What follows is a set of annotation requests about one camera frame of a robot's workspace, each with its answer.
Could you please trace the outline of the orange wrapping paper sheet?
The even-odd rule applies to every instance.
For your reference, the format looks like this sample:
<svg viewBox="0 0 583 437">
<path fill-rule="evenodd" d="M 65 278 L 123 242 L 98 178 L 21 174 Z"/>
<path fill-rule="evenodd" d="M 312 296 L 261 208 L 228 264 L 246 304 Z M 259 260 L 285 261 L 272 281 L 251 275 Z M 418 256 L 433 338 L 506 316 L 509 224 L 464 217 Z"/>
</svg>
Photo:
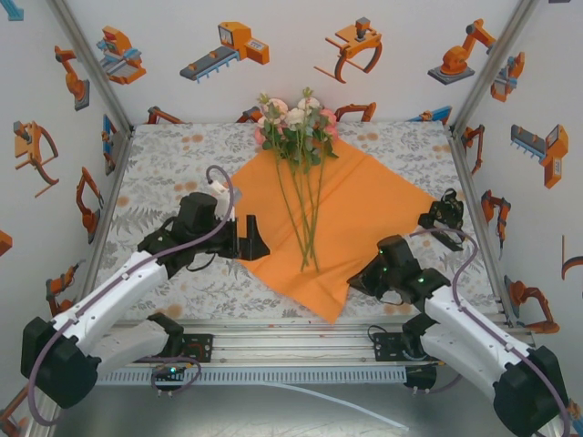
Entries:
<svg viewBox="0 0 583 437">
<path fill-rule="evenodd" d="M 232 182 L 240 219 L 253 215 L 271 253 L 245 267 L 270 289 L 334 323 L 348 279 L 376 254 L 379 240 L 409 234 L 433 197 L 371 155 L 341 140 L 312 168 L 298 198 L 287 165 L 262 151 Z"/>
</svg>

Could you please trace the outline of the black ribbon with gold print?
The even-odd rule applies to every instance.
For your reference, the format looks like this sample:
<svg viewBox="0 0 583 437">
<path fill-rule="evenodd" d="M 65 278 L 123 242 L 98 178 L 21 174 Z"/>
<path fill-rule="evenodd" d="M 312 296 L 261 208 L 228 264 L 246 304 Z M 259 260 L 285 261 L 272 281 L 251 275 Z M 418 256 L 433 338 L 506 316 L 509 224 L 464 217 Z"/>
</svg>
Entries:
<svg viewBox="0 0 583 437">
<path fill-rule="evenodd" d="M 465 238 L 446 229 L 461 230 L 464 224 L 464 204 L 453 188 L 448 188 L 440 200 L 432 203 L 429 211 L 419 216 L 418 225 L 430 229 L 431 235 L 452 251 L 461 251 Z"/>
</svg>

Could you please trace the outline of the artificial pink white flower bunch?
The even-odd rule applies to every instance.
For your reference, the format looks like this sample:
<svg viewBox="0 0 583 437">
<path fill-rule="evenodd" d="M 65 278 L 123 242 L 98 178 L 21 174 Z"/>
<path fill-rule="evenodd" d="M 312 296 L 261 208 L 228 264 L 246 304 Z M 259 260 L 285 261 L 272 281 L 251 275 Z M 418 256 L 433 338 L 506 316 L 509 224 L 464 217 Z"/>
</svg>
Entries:
<svg viewBox="0 0 583 437">
<path fill-rule="evenodd" d="M 320 268 L 316 233 L 322 201 L 324 170 L 338 158 L 336 116 L 306 87 L 293 107 L 261 94 L 261 116 L 255 129 L 258 146 L 274 155 L 281 196 L 301 254 L 300 270 Z"/>
</svg>

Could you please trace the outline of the floral print tablecloth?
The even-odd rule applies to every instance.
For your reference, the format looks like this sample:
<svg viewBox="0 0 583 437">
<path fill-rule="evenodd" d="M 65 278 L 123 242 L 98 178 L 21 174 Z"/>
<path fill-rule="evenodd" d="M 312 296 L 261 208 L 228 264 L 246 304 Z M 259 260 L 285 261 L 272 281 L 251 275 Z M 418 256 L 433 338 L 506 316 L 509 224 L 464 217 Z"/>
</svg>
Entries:
<svg viewBox="0 0 583 437">
<path fill-rule="evenodd" d="M 339 131 L 344 141 L 435 198 L 449 188 L 460 188 L 445 129 L 437 122 L 343 122 Z M 209 165 L 217 164 L 234 173 L 255 153 L 253 127 L 249 124 L 139 127 L 97 281 L 110 278 L 146 235 L 174 215 L 184 195 L 206 189 Z M 424 235 L 414 238 L 410 246 L 423 266 L 446 276 L 460 271 L 460 293 L 490 318 L 504 318 L 484 261 L 472 255 L 470 244 L 453 252 Z M 143 320 L 155 312 L 178 320 L 313 318 L 310 310 L 270 290 L 235 260 L 199 256 L 195 263 L 197 272 L 181 271 L 148 292 L 124 314 L 124 320 Z"/>
</svg>

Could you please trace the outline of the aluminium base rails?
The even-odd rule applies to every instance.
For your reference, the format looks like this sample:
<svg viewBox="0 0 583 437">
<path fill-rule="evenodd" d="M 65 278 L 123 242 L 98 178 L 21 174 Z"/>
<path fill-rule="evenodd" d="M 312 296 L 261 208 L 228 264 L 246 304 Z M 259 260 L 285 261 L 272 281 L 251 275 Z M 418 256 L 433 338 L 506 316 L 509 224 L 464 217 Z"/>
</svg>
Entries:
<svg viewBox="0 0 583 437">
<path fill-rule="evenodd" d="M 106 375 L 146 356 L 148 345 L 168 336 L 147 320 L 101 322 L 85 316 L 67 326 L 58 316 L 52 326 L 86 355 L 99 358 Z M 328 324 L 315 318 L 179 320 L 185 334 L 212 334 L 214 366 L 349 366 L 375 363 L 369 338 L 379 330 L 401 332 L 408 316 L 342 318 Z"/>
</svg>

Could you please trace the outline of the circuit board with green light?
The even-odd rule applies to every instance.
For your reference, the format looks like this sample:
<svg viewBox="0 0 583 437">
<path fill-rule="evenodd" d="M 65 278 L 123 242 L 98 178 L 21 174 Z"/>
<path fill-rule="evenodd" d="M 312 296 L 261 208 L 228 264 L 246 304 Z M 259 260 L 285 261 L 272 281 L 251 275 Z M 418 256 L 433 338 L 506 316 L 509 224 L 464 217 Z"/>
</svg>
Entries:
<svg viewBox="0 0 583 437">
<path fill-rule="evenodd" d="M 182 381 L 187 366 L 178 364 L 164 364 L 156 367 L 153 376 L 156 381 Z"/>
</svg>

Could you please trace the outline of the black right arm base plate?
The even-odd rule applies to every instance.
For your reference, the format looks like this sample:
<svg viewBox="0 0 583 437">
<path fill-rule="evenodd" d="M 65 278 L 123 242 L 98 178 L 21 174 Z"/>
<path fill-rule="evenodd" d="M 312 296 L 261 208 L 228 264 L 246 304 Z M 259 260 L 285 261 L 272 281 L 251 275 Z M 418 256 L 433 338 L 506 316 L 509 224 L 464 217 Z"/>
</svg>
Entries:
<svg viewBox="0 0 583 437">
<path fill-rule="evenodd" d="M 373 343 L 374 357 L 381 362 L 442 362 L 428 354 L 421 342 L 402 332 L 374 332 L 369 335 Z"/>
</svg>

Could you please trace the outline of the aluminium side rail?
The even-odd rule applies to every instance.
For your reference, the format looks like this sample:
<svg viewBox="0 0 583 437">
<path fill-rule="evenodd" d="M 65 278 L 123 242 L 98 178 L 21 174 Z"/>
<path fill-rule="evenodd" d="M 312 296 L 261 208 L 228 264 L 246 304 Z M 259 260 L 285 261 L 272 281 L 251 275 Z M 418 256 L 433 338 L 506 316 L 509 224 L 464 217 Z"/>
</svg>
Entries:
<svg viewBox="0 0 583 437">
<path fill-rule="evenodd" d="M 514 314 L 510 298 L 506 291 L 503 275 L 496 260 L 496 253 L 490 246 L 488 237 L 488 226 L 481 208 L 480 197 L 476 193 L 476 188 L 472 179 L 470 168 L 466 162 L 465 151 L 460 138 L 454 132 L 449 133 L 449 145 L 452 149 L 453 161 L 465 193 L 466 204 L 469 209 L 470 218 L 475 230 L 476 240 L 482 253 L 486 272 L 490 280 L 491 288 L 499 301 L 505 317 L 506 325 L 510 328 L 518 328 L 517 317 Z"/>
<path fill-rule="evenodd" d="M 108 143 L 112 152 L 105 159 L 106 175 L 102 179 L 95 181 L 83 166 L 74 174 L 71 229 L 79 249 L 75 264 L 67 272 L 75 289 L 62 301 L 66 309 L 79 304 L 100 284 L 99 275 L 106 268 L 107 239 L 134 136 L 135 131 L 130 130 L 111 137 Z"/>
</svg>

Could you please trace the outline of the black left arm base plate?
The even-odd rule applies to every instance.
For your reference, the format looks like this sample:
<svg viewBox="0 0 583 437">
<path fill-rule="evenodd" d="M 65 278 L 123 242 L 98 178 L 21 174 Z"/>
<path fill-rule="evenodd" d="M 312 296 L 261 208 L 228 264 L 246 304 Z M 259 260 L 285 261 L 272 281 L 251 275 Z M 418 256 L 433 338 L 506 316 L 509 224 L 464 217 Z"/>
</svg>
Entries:
<svg viewBox="0 0 583 437">
<path fill-rule="evenodd" d="M 161 340 L 148 345 L 148 354 L 136 358 L 131 363 L 209 363 L 213 352 L 212 334 L 186 334 L 179 340 L 163 336 Z"/>
</svg>

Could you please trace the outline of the aluminium frame post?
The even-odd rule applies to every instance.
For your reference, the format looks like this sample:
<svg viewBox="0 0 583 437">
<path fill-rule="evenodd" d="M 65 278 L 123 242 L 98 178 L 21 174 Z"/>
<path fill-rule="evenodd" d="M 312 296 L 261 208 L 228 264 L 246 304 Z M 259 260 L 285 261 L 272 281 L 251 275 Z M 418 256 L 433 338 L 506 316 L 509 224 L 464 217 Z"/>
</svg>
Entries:
<svg viewBox="0 0 583 437">
<path fill-rule="evenodd" d="M 486 95 L 490 85 L 507 59 L 510 49 L 522 33 L 530 17 L 536 11 L 541 0 L 519 0 L 512 15 L 497 39 L 485 66 L 477 76 L 476 83 L 471 88 L 468 97 L 461 106 L 455 123 L 453 124 L 453 135 L 460 136 L 475 113 L 483 97 Z"/>
<path fill-rule="evenodd" d="M 68 2 L 66 0 L 46 0 L 46 3 L 59 23 L 59 26 L 66 34 L 73 50 L 81 59 L 81 63 L 84 65 L 89 78 L 97 88 L 107 108 L 118 122 L 118 127 L 130 136 L 133 132 L 133 126 L 129 121 L 128 115 L 110 85 L 106 74 L 101 69 L 97 57 L 93 53 L 85 33 L 69 7 Z"/>
</svg>

